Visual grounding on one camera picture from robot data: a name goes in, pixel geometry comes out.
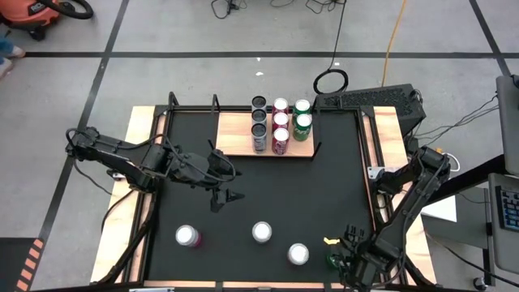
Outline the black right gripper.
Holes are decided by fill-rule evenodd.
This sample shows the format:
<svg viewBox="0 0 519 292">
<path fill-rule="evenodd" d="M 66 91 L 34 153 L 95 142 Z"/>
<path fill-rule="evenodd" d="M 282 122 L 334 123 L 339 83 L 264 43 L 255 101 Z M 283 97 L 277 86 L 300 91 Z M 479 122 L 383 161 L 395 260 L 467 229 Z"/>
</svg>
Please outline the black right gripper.
<svg viewBox="0 0 519 292">
<path fill-rule="evenodd" d="M 365 230 L 347 225 L 343 245 L 350 251 L 346 266 L 337 268 L 343 286 L 359 290 L 382 288 L 392 283 L 392 242 L 386 238 L 363 241 Z"/>
</svg>

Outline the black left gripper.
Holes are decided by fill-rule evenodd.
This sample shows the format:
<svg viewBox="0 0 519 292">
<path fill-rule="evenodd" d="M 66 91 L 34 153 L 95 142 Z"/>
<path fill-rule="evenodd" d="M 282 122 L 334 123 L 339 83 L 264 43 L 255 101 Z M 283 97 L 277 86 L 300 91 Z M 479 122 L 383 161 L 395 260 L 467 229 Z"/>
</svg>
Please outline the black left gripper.
<svg viewBox="0 0 519 292">
<path fill-rule="evenodd" d="M 223 183 L 232 182 L 242 175 L 221 150 L 213 149 L 204 158 L 178 148 L 177 160 L 177 182 L 211 191 L 210 209 L 213 213 L 218 213 L 229 202 L 245 198 L 244 194 L 229 188 L 221 189 Z"/>
</svg>

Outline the green Sprite can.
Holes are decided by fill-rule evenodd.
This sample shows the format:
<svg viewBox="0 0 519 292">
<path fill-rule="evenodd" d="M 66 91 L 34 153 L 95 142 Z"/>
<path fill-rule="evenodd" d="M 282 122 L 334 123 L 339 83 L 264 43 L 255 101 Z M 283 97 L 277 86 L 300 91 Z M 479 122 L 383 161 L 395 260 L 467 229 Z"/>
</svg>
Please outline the green Sprite can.
<svg viewBox="0 0 519 292">
<path fill-rule="evenodd" d="M 294 122 L 293 137 L 297 141 L 304 141 L 308 138 L 312 125 L 312 117 L 309 114 L 300 114 Z"/>
<path fill-rule="evenodd" d="M 336 270 L 341 270 L 345 267 L 344 260 L 345 260 L 345 257 L 340 252 L 331 251 L 326 255 L 326 261 L 327 261 L 329 267 L 336 269 Z"/>
<path fill-rule="evenodd" d="M 297 100 L 294 103 L 293 116 L 300 114 L 309 114 L 311 112 L 311 103 L 308 100 Z"/>
</svg>

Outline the pink and silver Spindrift can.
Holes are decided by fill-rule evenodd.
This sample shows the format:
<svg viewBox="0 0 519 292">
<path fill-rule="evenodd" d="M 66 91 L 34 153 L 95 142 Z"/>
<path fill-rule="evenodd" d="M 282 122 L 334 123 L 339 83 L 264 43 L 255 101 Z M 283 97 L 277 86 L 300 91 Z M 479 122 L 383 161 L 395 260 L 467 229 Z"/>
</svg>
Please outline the pink and silver Spindrift can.
<svg viewBox="0 0 519 292">
<path fill-rule="evenodd" d="M 302 243 L 294 243 L 287 251 L 287 258 L 293 265 L 304 265 L 310 257 L 308 248 Z"/>
<path fill-rule="evenodd" d="M 253 225 L 251 234 L 257 243 L 266 243 L 272 237 L 272 227 L 266 221 L 258 221 Z"/>
<path fill-rule="evenodd" d="M 175 233 L 176 242 L 184 247 L 197 247 L 201 241 L 201 235 L 191 225 L 181 225 Z"/>
</svg>

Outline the dark red soda can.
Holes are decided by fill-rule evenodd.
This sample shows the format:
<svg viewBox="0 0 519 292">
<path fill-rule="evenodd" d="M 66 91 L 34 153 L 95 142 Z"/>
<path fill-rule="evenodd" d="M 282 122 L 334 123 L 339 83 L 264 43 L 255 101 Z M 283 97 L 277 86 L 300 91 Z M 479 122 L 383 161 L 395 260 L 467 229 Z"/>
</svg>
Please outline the dark red soda can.
<svg viewBox="0 0 519 292">
<path fill-rule="evenodd" d="M 287 129 L 289 126 L 290 118 L 288 114 L 284 112 L 278 112 L 272 116 L 272 130 L 275 131 L 278 128 Z"/>
</svg>

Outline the red Coca-Cola Star Wars can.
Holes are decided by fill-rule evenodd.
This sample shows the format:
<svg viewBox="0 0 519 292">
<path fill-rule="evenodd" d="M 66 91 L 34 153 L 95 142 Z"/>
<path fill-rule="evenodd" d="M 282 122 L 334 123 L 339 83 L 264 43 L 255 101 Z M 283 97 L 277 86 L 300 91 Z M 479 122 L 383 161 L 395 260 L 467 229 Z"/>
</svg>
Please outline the red Coca-Cola Star Wars can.
<svg viewBox="0 0 519 292">
<path fill-rule="evenodd" d="M 289 102 L 285 98 L 277 98 L 272 104 L 272 115 L 277 113 L 288 114 L 290 110 Z"/>
</svg>

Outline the wooden tray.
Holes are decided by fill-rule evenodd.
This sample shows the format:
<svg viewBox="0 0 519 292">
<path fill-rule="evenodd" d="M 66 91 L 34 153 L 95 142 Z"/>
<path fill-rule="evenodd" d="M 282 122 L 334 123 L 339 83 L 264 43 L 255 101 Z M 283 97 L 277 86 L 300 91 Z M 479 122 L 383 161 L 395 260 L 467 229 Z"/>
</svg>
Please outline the wooden tray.
<svg viewBox="0 0 519 292">
<path fill-rule="evenodd" d="M 255 152 L 251 128 L 253 125 L 251 112 L 220 112 L 217 126 L 215 146 L 226 156 L 253 157 L 312 157 L 317 149 L 314 130 L 304 141 L 298 141 L 290 136 L 287 152 L 277 155 L 272 151 L 272 115 L 267 114 L 267 149 Z"/>
</svg>

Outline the black table mat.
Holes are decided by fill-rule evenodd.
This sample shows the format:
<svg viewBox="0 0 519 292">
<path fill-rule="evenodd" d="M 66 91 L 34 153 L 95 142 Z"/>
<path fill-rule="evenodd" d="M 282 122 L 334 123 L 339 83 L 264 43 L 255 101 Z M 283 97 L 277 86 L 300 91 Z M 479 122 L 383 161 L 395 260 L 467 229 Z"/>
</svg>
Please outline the black table mat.
<svg viewBox="0 0 519 292">
<path fill-rule="evenodd" d="M 218 213 L 202 188 L 165 182 L 158 198 L 157 226 L 148 252 L 149 281 L 336 282 L 326 263 L 324 237 L 344 234 L 347 225 L 371 231 L 364 168 L 354 113 L 323 113 L 317 121 L 322 144 L 314 158 L 233 157 L 242 172 L 227 187 L 245 195 Z M 253 225 L 266 221 L 272 237 L 257 243 Z M 179 226 L 201 235 L 197 247 L 175 239 Z M 293 265 L 294 243 L 310 253 Z"/>
</svg>

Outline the white paper sheet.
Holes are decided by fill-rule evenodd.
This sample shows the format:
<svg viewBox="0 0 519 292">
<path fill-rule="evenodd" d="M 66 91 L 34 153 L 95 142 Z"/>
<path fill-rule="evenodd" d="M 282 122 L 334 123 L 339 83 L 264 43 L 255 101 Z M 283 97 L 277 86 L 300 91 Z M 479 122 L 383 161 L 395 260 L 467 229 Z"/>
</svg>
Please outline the white paper sheet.
<svg viewBox="0 0 519 292">
<path fill-rule="evenodd" d="M 445 221 L 457 222 L 456 197 L 454 195 L 449 196 L 434 204 L 429 204 L 422 209 L 421 214 Z"/>
</svg>

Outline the black stand beam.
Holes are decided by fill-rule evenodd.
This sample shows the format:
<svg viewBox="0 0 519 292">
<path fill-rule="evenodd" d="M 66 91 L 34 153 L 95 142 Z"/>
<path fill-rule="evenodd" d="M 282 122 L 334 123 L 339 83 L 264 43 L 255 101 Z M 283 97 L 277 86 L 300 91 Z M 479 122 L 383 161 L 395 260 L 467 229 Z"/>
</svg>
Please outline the black stand beam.
<svg viewBox="0 0 519 292">
<path fill-rule="evenodd" d="M 505 168 L 504 154 L 494 157 L 463 174 L 457 175 L 455 178 L 450 178 L 431 195 L 427 201 L 427 205 L 434 204 L 448 198 L 449 196 L 455 195 L 460 191 L 484 183 L 488 180 L 488 176 L 493 173 L 508 174 L 508 171 Z"/>
</svg>

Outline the grey keyboard console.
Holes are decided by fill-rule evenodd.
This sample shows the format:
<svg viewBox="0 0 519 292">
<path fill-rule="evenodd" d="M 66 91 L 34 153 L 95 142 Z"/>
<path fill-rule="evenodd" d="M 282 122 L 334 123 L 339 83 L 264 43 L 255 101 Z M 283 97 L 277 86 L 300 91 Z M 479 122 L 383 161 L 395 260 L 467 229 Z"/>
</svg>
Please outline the grey keyboard console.
<svg viewBox="0 0 519 292">
<path fill-rule="evenodd" d="M 496 265 L 519 274 L 519 178 L 488 177 Z"/>
</svg>

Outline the flat computer monitor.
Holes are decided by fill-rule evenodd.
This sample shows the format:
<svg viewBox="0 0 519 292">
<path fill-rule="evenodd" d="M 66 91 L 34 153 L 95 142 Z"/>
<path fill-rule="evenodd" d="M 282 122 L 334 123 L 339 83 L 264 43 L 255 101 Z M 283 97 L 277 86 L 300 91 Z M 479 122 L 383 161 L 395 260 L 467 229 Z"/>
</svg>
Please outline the flat computer monitor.
<svg viewBox="0 0 519 292">
<path fill-rule="evenodd" d="M 519 176 L 519 75 L 496 78 L 505 169 Z"/>
</svg>

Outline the black mat with orange stripes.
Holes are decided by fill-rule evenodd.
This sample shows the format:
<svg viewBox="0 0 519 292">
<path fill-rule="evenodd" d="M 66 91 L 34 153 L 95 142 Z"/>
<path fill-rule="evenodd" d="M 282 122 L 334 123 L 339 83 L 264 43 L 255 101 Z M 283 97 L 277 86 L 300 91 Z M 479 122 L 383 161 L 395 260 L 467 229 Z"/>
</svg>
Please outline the black mat with orange stripes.
<svg viewBox="0 0 519 292">
<path fill-rule="evenodd" d="M 0 238 L 0 292 L 28 292 L 45 246 L 42 238 Z"/>
</svg>

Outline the person's foot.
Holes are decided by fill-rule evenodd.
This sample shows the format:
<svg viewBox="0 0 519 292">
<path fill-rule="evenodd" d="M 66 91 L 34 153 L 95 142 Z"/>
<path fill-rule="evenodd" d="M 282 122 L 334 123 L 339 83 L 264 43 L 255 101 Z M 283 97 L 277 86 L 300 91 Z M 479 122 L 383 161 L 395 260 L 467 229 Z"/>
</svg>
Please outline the person's foot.
<svg viewBox="0 0 519 292">
<path fill-rule="evenodd" d="M 3 79 L 14 67 L 13 62 L 7 58 L 0 58 L 0 80 Z"/>
<path fill-rule="evenodd" d="M 4 54 L 8 58 L 23 58 L 26 52 L 5 37 L 0 37 L 0 54 Z"/>
</svg>

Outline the orange shop vacuum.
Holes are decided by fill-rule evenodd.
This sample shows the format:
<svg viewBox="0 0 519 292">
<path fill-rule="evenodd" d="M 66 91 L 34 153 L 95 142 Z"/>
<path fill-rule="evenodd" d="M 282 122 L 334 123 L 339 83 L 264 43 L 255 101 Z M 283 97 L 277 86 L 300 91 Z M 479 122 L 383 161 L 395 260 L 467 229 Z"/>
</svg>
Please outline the orange shop vacuum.
<svg viewBox="0 0 519 292">
<path fill-rule="evenodd" d="M 0 0 L 0 24 L 25 31 L 35 41 L 45 39 L 46 29 L 60 13 L 37 0 Z"/>
</svg>

